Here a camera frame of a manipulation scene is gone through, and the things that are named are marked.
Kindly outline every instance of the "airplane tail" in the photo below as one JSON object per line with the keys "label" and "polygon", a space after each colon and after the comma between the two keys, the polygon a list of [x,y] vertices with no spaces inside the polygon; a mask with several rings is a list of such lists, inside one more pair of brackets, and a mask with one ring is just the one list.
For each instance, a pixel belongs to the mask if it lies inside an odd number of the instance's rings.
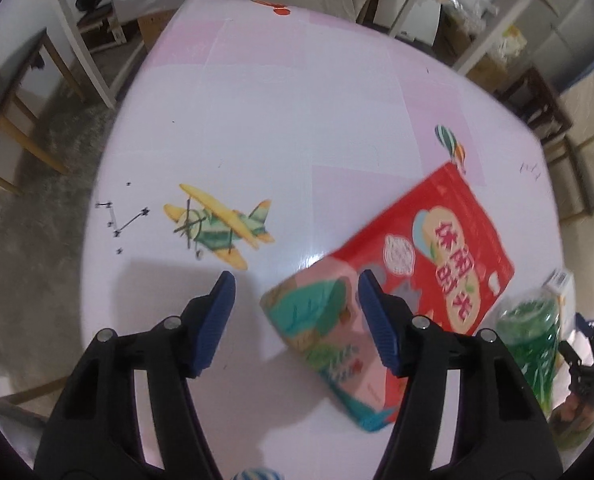
{"label": "airplane tail", "polygon": [[[266,222],[266,217],[268,216],[268,211],[270,209],[270,200],[263,200],[259,203],[259,205],[253,209],[252,213],[248,215],[248,218],[256,220],[264,224]],[[266,231],[266,226],[264,225],[263,231],[257,235],[257,239],[261,240],[266,244],[271,244],[275,241],[272,235]]]}

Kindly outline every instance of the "yellow airplane wing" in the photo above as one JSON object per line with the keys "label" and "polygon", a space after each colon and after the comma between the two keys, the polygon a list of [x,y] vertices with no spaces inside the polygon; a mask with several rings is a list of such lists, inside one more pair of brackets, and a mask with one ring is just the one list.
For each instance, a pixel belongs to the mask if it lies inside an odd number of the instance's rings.
{"label": "yellow airplane wing", "polygon": [[228,225],[228,227],[230,227],[233,232],[237,233],[242,239],[246,240],[251,247],[254,249],[259,248],[259,244],[257,243],[257,240],[255,240],[255,235],[250,232],[250,229],[246,227],[246,224],[242,222],[241,219],[239,219],[237,213],[235,213],[232,209],[228,209],[224,204],[219,202],[219,200],[212,197],[208,193],[203,192],[197,187],[188,186],[187,184],[179,184],[179,187],[181,187],[181,189],[187,193],[190,198],[197,200],[197,202],[199,202],[206,209],[212,211],[217,218]]}
{"label": "yellow airplane wing", "polygon": [[183,214],[186,213],[186,209],[183,207],[177,207],[176,205],[167,204],[164,206],[164,213],[170,218],[175,224],[179,222],[179,219]]}
{"label": "yellow airplane wing", "polygon": [[241,253],[237,250],[237,247],[231,247],[230,251],[228,249],[218,249],[213,251],[213,254],[237,270],[248,269],[248,264],[241,257]]}

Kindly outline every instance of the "green striped balloon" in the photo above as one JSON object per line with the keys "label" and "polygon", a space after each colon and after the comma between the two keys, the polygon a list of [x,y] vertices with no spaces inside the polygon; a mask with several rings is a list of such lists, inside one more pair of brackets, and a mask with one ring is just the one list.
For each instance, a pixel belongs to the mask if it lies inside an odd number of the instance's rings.
{"label": "green striped balloon", "polygon": [[453,132],[442,126],[441,124],[437,124],[435,126],[435,135],[437,136],[437,140],[439,140],[440,144],[448,150],[448,154],[450,158],[454,158],[455,156],[455,149],[457,148],[457,139],[455,138]]}

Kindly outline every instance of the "airplane illustration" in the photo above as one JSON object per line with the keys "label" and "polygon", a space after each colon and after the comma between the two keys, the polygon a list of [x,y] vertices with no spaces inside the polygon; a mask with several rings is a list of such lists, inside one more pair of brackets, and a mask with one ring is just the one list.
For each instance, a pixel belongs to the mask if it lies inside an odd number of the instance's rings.
{"label": "airplane illustration", "polygon": [[[248,264],[234,242],[243,239],[256,250],[259,248],[258,240],[266,244],[275,241],[265,226],[270,200],[260,202],[252,213],[245,215],[226,207],[197,187],[186,184],[179,187],[188,195],[186,207],[166,204],[164,212],[176,224],[173,232],[186,237],[187,248],[190,249],[191,241],[195,243],[198,260],[203,256],[203,251],[197,248],[201,244],[235,269],[247,270]],[[191,209],[191,200],[198,202],[202,208]]]}

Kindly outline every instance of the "snack package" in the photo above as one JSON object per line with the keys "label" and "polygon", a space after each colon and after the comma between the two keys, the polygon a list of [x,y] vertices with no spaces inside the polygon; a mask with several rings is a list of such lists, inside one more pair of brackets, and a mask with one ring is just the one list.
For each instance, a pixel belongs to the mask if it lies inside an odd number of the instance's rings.
{"label": "snack package", "polygon": [[339,250],[261,300],[283,339],[367,431],[393,422],[406,381],[379,359],[357,300],[371,269],[383,290],[444,330],[472,334],[514,274],[490,219],[449,162]]}

